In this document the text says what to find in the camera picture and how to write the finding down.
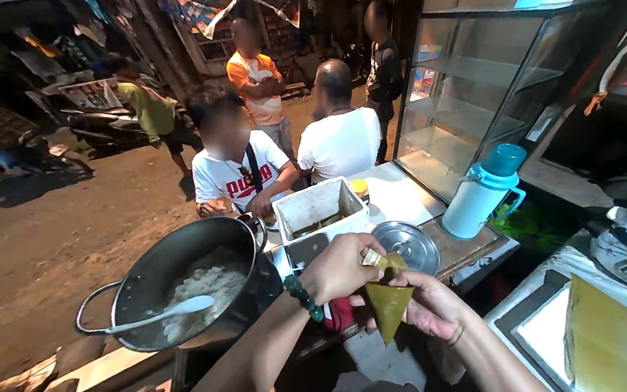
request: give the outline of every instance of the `black t-shirt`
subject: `black t-shirt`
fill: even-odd
[[[389,38],[374,50],[376,42],[371,46],[371,71],[366,80],[366,100],[384,104],[392,102],[403,88],[403,72],[398,46],[393,38]]]

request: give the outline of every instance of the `hand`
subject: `hand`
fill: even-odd
[[[386,251],[371,234],[338,234],[323,253],[309,264],[300,281],[318,305],[346,297],[368,281],[381,279],[384,271],[362,266],[369,249],[381,255]]]
[[[425,334],[438,336],[450,344],[457,341],[471,314],[475,315],[466,303],[447,286],[418,271],[394,270],[396,278],[389,281],[391,286],[415,286],[413,298],[405,309],[403,321],[416,326]],[[350,297],[353,306],[364,305],[361,296]],[[375,328],[376,321],[370,319],[367,328]]]
[[[208,200],[202,203],[198,212],[204,217],[226,215],[226,205],[222,200]]]
[[[246,204],[246,211],[253,213],[254,217],[265,218],[272,211],[272,202],[267,192],[256,193],[251,201]]]

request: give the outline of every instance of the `person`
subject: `person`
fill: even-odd
[[[318,183],[374,167],[380,126],[374,110],[354,109],[350,68],[340,60],[318,67],[313,87],[316,111],[302,133],[298,162],[303,174]]]
[[[267,217],[271,202],[285,196],[299,178],[294,164],[262,130],[251,130],[235,93],[204,86],[190,97],[187,111],[205,145],[192,160],[198,214],[224,215],[227,208],[219,200],[224,196],[242,213]],[[252,167],[257,167],[256,174]]]
[[[181,156],[183,145],[199,152],[203,148],[202,141],[195,132],[176,128],[176,102],[161,96],[146,85],[130,58],[111,52],[105,57],[104,62],[118,81],[118,93],[127,99],[135,111],[139,126],[146,132],[151,145],[159,148],[161,142],[166,143],[171,159],[183,176],[187,178],[192,176]]]
[[[366,103],[379,116],[381,143],[376,160],[386,162],[389,121],[394,118],[393,102],[403,89],[401,58],[396,40],[391,37],[391,5],[387,0],[373,0],[364,15],[364,29],[371,44],[371,70],[366,80]]]
[[[381,279],[384,271],[361,265],[369,249],[386,254],[371,234],[335,236],[299,277],[302,287],[321,305]],[[396,269],[388,273],[394,276],[390,285],[415,287],[403,317],[405,323],[446,340],[482,391],[547,391],[481,317],[440,281],[418,271]],[[359,296],[353,301],[363,303]],[[285,291],[193,392],[269,391],[308,321],[309,313]]]
[[[257,129],[262,130],[296,162],[289,118],[279,97],[287,87],[272,59],[261,54],[261,35],[251,22],[237,18],[231,24],[236,52],[226,63],[226,74],[239,91]]]

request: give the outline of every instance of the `black cooking pot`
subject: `black cooking pot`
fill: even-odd
[[[263,242],[257,244],[257,233]],[[170,347],[199,347],[233,340],[282,293],[282,281],[274,265],[263,254],[267,242],[265,223],[260,218],[241,220],[229,217],[207,218],[180,227],[147,250],[122,281],[94,291],[77,314],[77,329],[87,335],[104,335],[104,329],[82,325],[83,311],[94,297],[118,287],[111,308],[111,325],[122,325],[162,313],[169,305],[176,286],[193,274],[197,260],[226,246],[239,254],[234,260],[247,264],[246,283],[220,316],[200,331],[184,331],[173,342],[167,340],[161,322],[123,332],[116,338],[128,349],[153,352]]]

